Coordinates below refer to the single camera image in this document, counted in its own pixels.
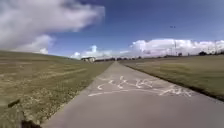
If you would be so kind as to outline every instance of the small object on grass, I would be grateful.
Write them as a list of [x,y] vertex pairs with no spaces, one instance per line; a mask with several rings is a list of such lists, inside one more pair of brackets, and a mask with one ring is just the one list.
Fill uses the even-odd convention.
[[16,100],[16,101],[13,101],[11,103],[8,104],[8,108],[12,108],[13,106],[17,105],[18,103],[20,103],[20,100]]

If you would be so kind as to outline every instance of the path edge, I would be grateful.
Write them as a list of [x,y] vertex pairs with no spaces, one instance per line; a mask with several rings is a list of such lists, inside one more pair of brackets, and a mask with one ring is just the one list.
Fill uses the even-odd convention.
[[189,86],[189,85],[183,84],[183,83],[181,83],[181,82],[177,82],[177,81],[172,81],[172,80],[169,80],[169,79],[160,77],[160,76],[158,76],[158,75],[156,75],[156,74],[146,72],[146,71],[144,71],[144,70],[142,70],[142,69],[134,68],[134,67],[131,67],[131,66],[128,66],[128,65],[124,65],[124,66],[126,66],[126,67],[128,67],[128,68],[131,68],[131,69],[133,69],[133,70],[140,71],[140,72],[146,73],[146,74],[148,74],[148,75],[157,77],[157,78],[159,78],[159,79],[168,81],[168,82],[170,82],[170,83],[179,85],[179,86],[181,86],[181,87],[191,89],[191,90],[196,91],[196,92],[198,92],[198,93],[200,93],[200,94],[204,94],[204,95],[206,95],[206,96],[209,96],[209,97],[212,97],[212,98],[214,98],[214,99],[217,99],[217,100],[219,100],[219,101],[224,102],[224,96],[222,96],[222,95],[214,95],[214,94],[211,94],[211,93],[209,93],[209,92],[207,92],[207,91],[205,91],[204,89],[201,89],[201,88],[192,87],[192,86]]

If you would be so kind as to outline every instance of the asphalt path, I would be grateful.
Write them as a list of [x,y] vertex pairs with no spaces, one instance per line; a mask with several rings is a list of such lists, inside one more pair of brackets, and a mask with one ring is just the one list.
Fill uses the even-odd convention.
[[117,62],[44,128],[224,128],[224,103]]

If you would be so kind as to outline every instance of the sky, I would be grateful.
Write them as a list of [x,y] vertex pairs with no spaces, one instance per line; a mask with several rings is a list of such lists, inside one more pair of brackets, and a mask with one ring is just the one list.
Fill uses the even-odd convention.
[[215,46],[224,48],[223,5],[223,0],[0,0],[0,50],[78,59],[214,52]]

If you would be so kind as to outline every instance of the green grass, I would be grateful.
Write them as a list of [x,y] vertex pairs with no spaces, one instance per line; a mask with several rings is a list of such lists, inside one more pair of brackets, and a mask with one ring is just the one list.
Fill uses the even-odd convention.
[[0,52],[0,106],[21,100],[21,104],[13,108],[0,107],[0,127],[18,126],[21,110],[28,120],[43,123],[110,64]]
[[224,56],[123,61],[124,65],[224,100]]

